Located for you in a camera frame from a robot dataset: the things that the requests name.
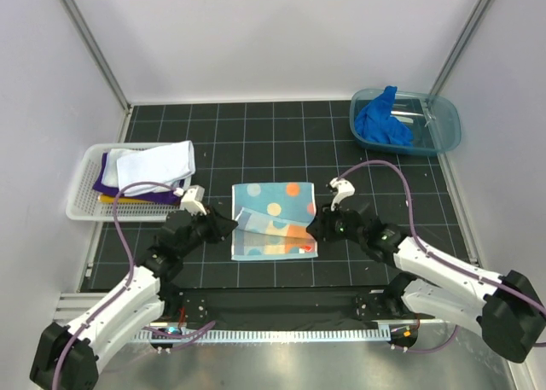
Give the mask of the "orange patterned towel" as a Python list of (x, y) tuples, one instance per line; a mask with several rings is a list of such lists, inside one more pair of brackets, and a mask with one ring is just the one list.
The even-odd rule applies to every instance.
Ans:
[(316, 215), (315, 186), (309, 182), (238, 183), (232, 186), (231, 259), (314, 259), (317, 241), (306, 228)]

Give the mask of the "white towel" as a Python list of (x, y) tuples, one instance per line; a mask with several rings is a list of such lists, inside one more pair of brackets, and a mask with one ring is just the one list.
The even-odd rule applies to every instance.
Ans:
[(125, 154), (116, 160), (118, 188), (127, 195), (154, 192), (159, 184), (177, 188), (196, 171), (195, 150), (191, 141), (171, 143)]

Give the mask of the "light blue bear towel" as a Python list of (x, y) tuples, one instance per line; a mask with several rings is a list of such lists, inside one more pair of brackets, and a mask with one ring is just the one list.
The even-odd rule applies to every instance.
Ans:
[(105, 160), (102, 164), (102, 177), (101, 184), (110, 188), (119, 189), (119, 174), (117, 168), (117, 161), (131, 154), (140, 154), (141, 150), (127, 149), (127, 148), (113, 148), (106, 152), (103, 157)]

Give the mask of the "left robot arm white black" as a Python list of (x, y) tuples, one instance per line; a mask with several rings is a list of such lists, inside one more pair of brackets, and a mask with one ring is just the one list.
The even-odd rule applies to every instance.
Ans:
[(177, 318), (181, 302), (173, 282), (184, 258), (203, 244), (223, 242), (236, 227), (211, 206), (170, 213), (153, 244), (129, 257), (129, 272), (115, 288), (68, 324), (53, 322), (43, 331), (31, 381), (42, 389), (94, 388), (129, 339), (157, 319)]

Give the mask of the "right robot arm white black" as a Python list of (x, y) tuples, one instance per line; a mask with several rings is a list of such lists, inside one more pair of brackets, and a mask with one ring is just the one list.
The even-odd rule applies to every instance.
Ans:
[(432, 316), (478, 335), (497, 355), (522, 363), (542, 346), (545, 307), (518, 271), (501, 275), (426, 244), (364, 208), (321, 207), (307, 228), (320, 242), (355, 242), (371, 259), (399, 271), (384, 291), (386, 312)]

